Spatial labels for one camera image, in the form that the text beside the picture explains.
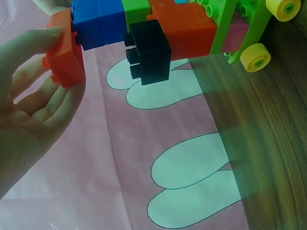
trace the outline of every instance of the orange brick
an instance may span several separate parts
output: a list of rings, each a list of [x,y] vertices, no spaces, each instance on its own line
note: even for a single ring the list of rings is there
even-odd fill
[[[174,0],[149,0],[172,49],[172,60],[205,56],[210,53],[217,26],[197,3],[176,4]]]
[[[188,41],[191,43],[188,58],[208,55],[217,30],[214,20],[207,16],[206,10],[198,3],[178,4],[177,7],[193,28]]]
[[[71,10],[54,14],[47,27],[62,26],[62,35],[42,59],[45,69],[52,71],[52,80],[63,88],[69,88],[85,80],[81,46],[76,45],[76,32],[71,32]]]

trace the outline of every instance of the wooden table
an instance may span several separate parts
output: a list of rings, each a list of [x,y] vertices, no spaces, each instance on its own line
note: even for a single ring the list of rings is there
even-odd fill
[[[270,64],[248,74],[223,55],[191,59],[229,156],[251,230],[307,230],[307,7],[271,19]]]

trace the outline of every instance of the green block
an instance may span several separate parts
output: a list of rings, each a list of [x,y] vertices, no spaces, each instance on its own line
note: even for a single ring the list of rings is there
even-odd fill
[[[146,21],[146,16],[151,14],[151,7],[148,0],[122,0],[127,30],[130,32],[129,25]]]
[[[229,64],[239,61],[242,52],[247,47],[259,42],[272,15],[265,5],[265,0],[240,0],[237,10],[245,17],[245,20],[249,23],[249,28],[240,49],[235,53],[225,54],[229,57]]]
[[[236,9],[237,0],[198,0],[198,3],[203,5],[207,15],[211,17],[217,25],[210,54],[221,53]]]

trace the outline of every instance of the toy building block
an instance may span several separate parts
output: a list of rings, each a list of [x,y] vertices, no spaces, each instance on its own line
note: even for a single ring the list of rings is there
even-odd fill
[[[174,0],[176,4],[188,3],[188,0]]]
[[[121,0],[98,0],[98,15],[106,45],[122,42],[127,24]]]
[[[259,42],[271,17],[271,13],[266,8],[266,0],[256,0],[255,2],[240,0],[237,10],[245,17],[249,27],[240,49],[237,52],[226,54],[229,57],[229,64],[239,61],[246,48]]]
[[[167,81],[171,48],[157,20],[133,23],[125,35],[127,59],[133,79],[141,78],[142,85]]]
[[[140,23],[146,20],[146,16],[151,13],[148,0],[122,0],[125,10],[127,31],[130,31],[129,25]]]
[[[81,46],[76,45],[76,32],[71,32],[71,10],[66,9],[51,16],[47,27],[62,26],[59,41],[42,58],[43,68],[52,71],[52,81],[64,89],[85,81]]]
[[[159,21],[172,49],[172,60],[209,54],[216,24],[207,17],[202,6],[197,3],[176,4],[174,0],[149,0],[149,3],[152,14],[147,19]]]
[[[210,53],[217,26],[213,19],[209,18],[206,10],[197,3],[187,3],[177,5],[178,9],[186,17],[191,28],[189,50],[186,58],[196,58]]]
[[[197,2],[203,5],[207,15],[217,24],[217,31],[210,54],[221,53],[237,0],[198,0]]]
[[[258,43],[271,15],[286,22],[293,19],[301,7],[300,0],[239,0],[236,9],[248,22],[248,31],[237,52],[225,53],[228,63],[241,61],[247,72],[263,69],[271,60],[271,55],[263,44]]]
[[[222,48],[222,53],[238,51],[248,31],[248,27],[249,24],[235,11]]]
[[[105,45],[97,6],[97,0],[74,0],[72,3],[73,30],[77,32],[77,44],[82,45],[83,50]]]

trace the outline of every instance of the yellow toy wheel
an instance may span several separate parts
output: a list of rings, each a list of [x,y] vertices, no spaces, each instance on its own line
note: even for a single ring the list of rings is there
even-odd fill
[[[253,73],[264,68],[270,62],[271,55],[263,44],[257,43],[246,48],[240,60],[246,71]]]
[[[293,19],[301,8],[301,0],[266,0],[268,10],[281,22]]]

